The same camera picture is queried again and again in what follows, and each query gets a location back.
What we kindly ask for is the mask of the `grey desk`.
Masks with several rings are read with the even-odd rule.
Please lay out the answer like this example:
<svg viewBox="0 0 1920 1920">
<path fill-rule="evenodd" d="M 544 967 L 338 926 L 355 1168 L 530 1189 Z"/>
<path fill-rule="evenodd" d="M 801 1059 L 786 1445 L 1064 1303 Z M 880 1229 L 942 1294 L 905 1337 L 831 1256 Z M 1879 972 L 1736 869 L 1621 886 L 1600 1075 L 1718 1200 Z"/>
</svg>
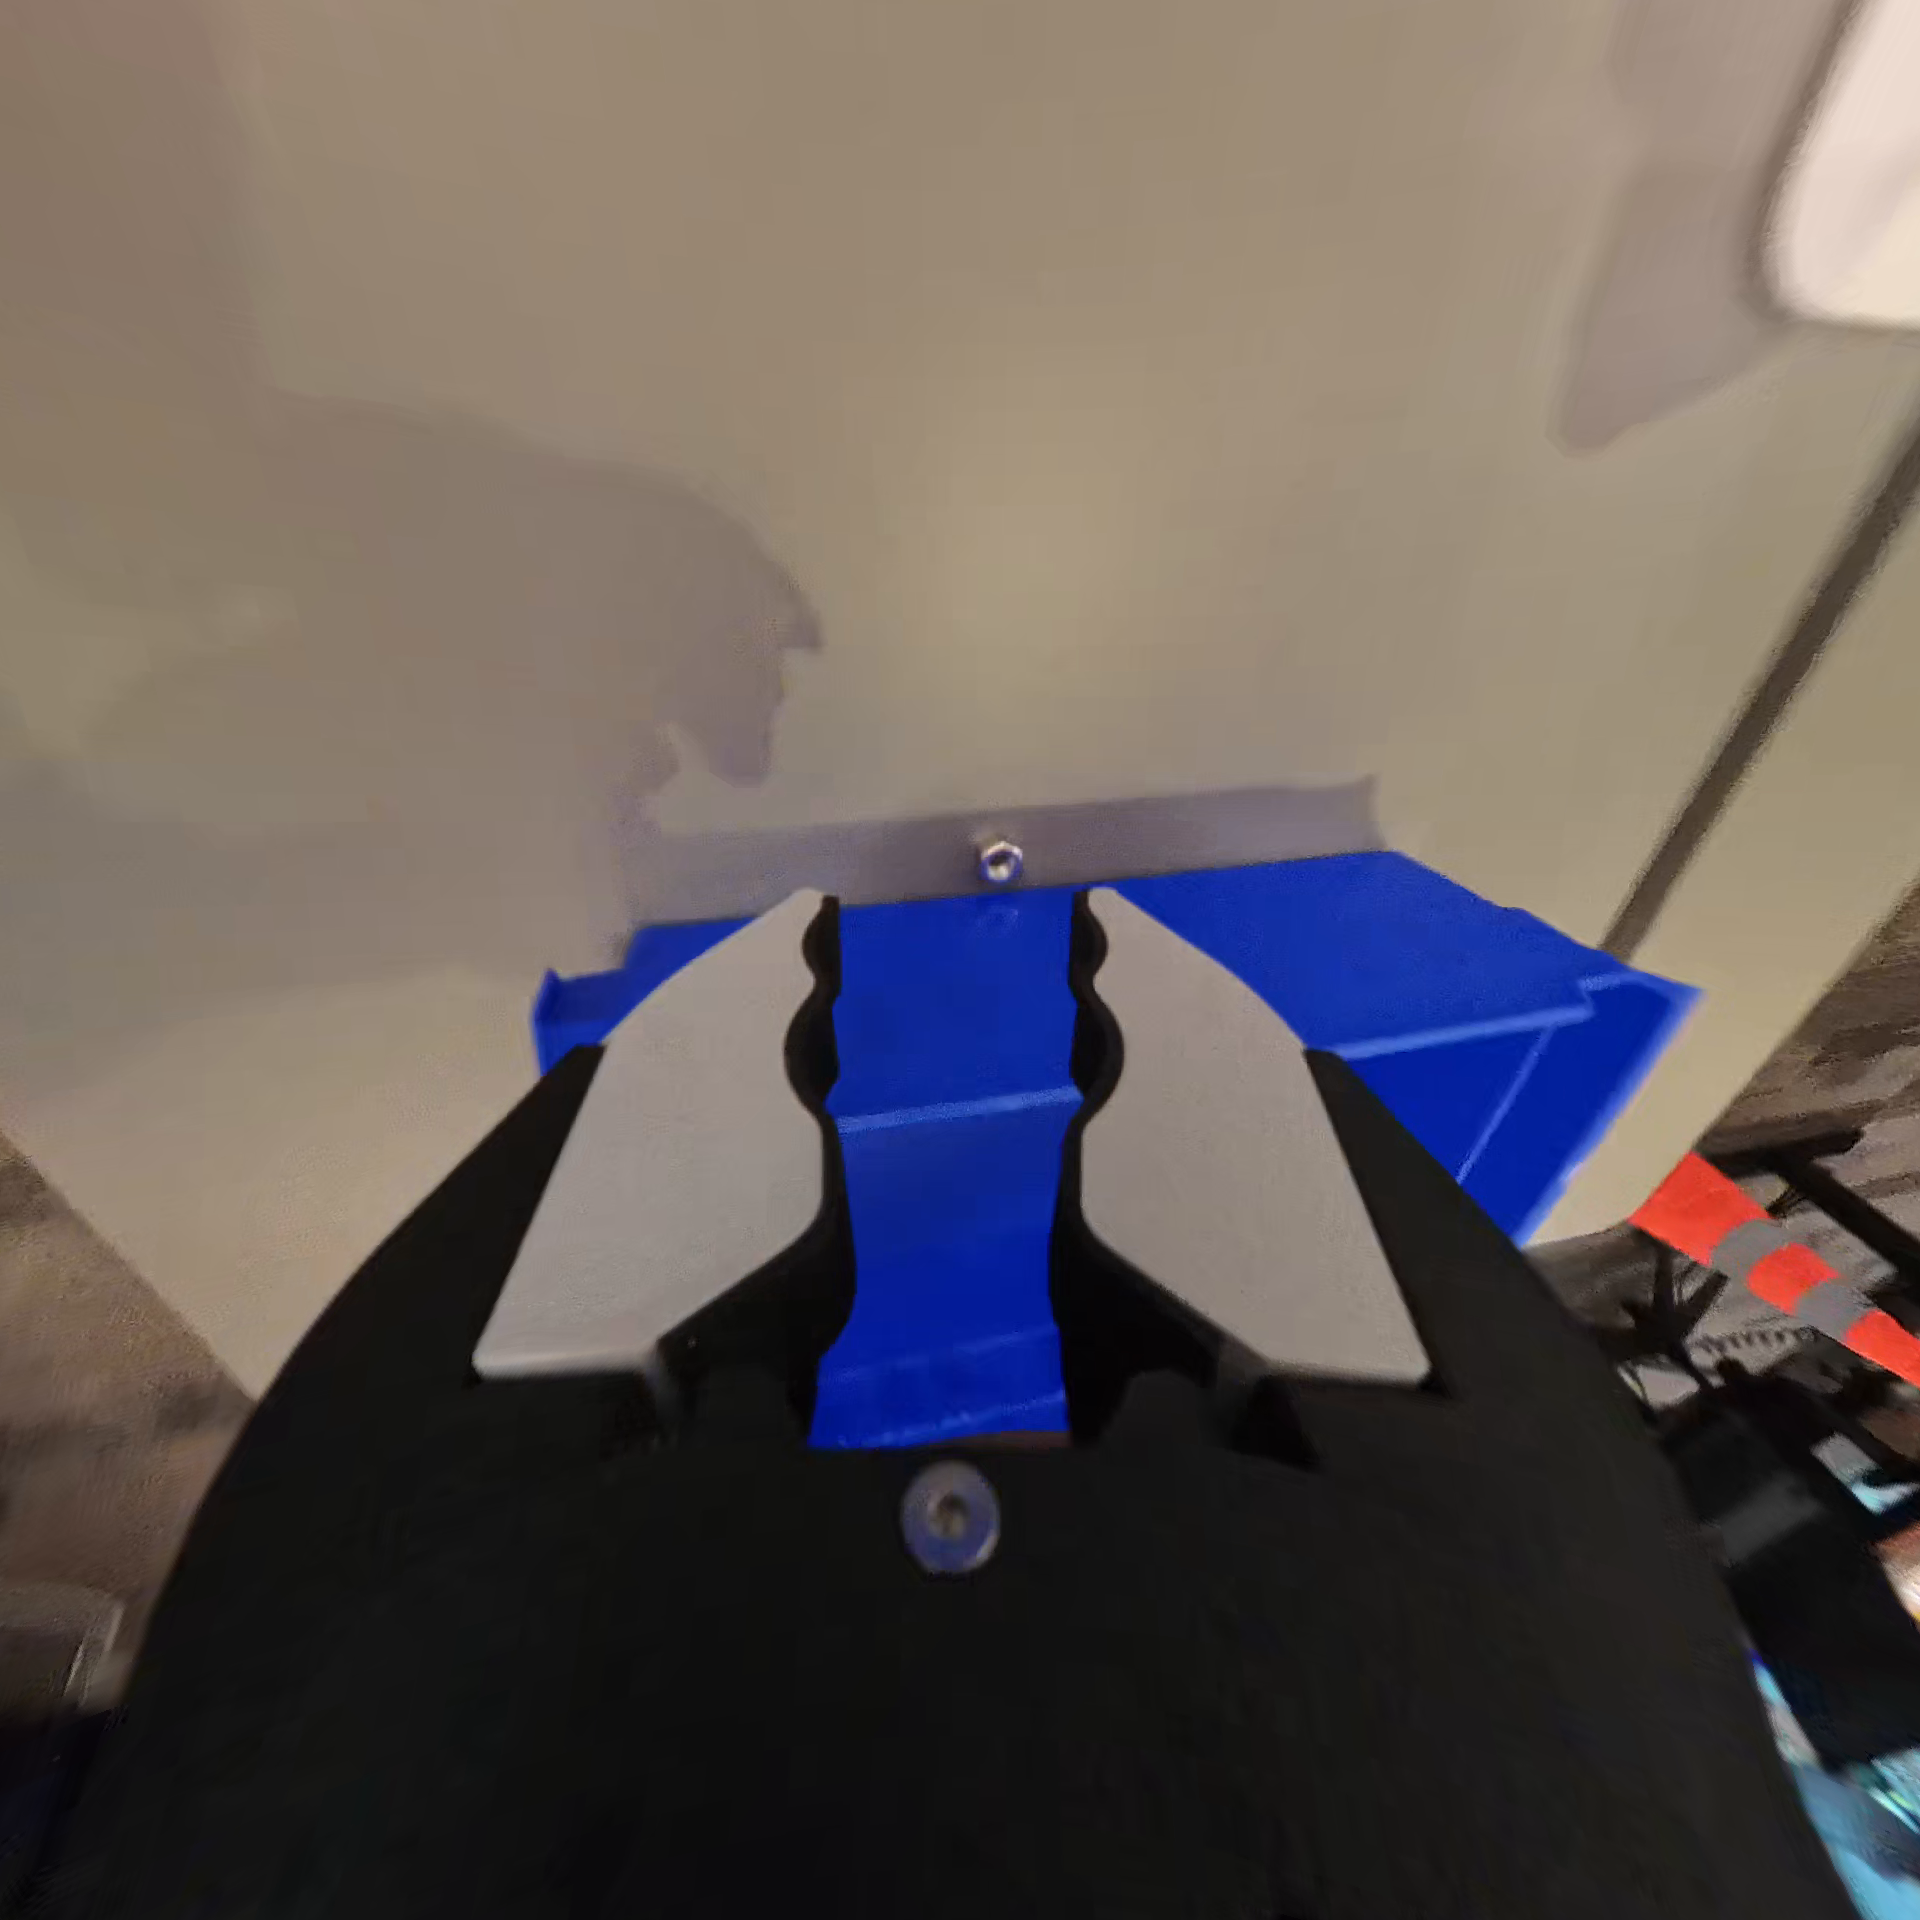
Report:
<svg viewBox="0 0 1920 1920">
<path fill-rule="evenodd" d="M 1915 885 L 1841 5 L 3 5 L 3 1127 L 258 1392 L 549 969 L 1378 840 L 1702 989 Z"/>
</svg>

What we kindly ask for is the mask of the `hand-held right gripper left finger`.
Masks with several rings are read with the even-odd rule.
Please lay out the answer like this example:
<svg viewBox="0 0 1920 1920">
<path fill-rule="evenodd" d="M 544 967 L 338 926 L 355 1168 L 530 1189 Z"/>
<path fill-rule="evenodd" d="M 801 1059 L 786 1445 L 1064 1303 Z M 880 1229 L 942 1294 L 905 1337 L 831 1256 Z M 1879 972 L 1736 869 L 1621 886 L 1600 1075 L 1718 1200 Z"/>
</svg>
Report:
<svg viewBox="0 0 1920 1920">
<path fill-rule="evenodd" d="M 840 907 L 801 889 L 647 995 L 591 1059 L 471 1367 L 632 1375 L 664 1421 L 723 1379 L 808 1438 L 856 1295 L 839 1076 Z"/>
</svg>

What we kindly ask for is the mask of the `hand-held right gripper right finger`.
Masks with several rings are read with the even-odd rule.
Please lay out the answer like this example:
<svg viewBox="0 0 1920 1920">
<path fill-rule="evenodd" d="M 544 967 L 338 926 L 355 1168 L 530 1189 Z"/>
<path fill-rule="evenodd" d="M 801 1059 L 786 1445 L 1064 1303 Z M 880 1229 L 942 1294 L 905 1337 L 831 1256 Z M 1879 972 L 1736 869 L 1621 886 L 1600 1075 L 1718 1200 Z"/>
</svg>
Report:
<svg viewBox="0 0 1920 1920">
<path fill-rule="evenodd" d="M 1054 1323 L 1081 1448 L 1142 1385 L 1231 1447 L 1303 1452 L 1299 1385 L 1423 1392 L 1430 1357 L 1309 1051 L 1120 889 L 1071 903 Z"/>
</svg>

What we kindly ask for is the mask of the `blue plastic bin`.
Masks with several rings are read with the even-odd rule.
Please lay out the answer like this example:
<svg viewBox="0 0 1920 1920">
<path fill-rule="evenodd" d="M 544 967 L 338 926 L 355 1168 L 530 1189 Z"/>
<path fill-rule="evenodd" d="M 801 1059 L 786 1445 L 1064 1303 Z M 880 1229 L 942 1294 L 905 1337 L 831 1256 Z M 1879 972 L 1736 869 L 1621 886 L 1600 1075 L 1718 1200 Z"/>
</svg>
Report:
<svg viewBox="0 0 1920 1920">
<path fill-rule="evenodd" d="M 1054 1323 L 1054 1207 L 1078 1095 L 1070 1076 L 1071 903 L 1089 886 L 846 907 L 839 1076 L 854 1304 L 823 1360 L 818 1448 L 1067 1445 Z M 1125 880 L 1127 897 L 1222 961 L 1309 1051 L 1381 1244 L 1430 1357 L 1423 1392 L 1299 1385 L 1304 1448 L 1333 1472 L 1349 1421 L 1386 1440 L 1430 1408 L 1499 1433 L 1605 1369 L 1513 1244 L 1656 1059 L 1694 991 L 1577 947 L 1397 852 Z M 719 941 L 706 923 L 648 951 L 653 991 Z M 570 1125 L 607 1038 L 647 995 L 625 969 L 550 976 L 568 1027 Z"/>
</svg>

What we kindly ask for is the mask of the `red striped tape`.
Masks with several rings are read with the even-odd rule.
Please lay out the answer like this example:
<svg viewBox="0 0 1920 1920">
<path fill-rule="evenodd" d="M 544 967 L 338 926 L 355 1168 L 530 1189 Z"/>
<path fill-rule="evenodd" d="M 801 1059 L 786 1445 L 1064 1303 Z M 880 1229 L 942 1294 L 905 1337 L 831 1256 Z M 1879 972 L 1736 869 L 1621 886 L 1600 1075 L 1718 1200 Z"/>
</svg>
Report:
<svg viewBox="0 0 1920 1920">
<path fill-rule="evenodd" d="M 1883 1374 L 1917 1385 L 1917 1337 L 1808 1244 L 1791 1239 L 1735 1180 L 1685 1156 L 1631 1213 L 1663 1248 L 1839 1344 Z"/>
</svg>

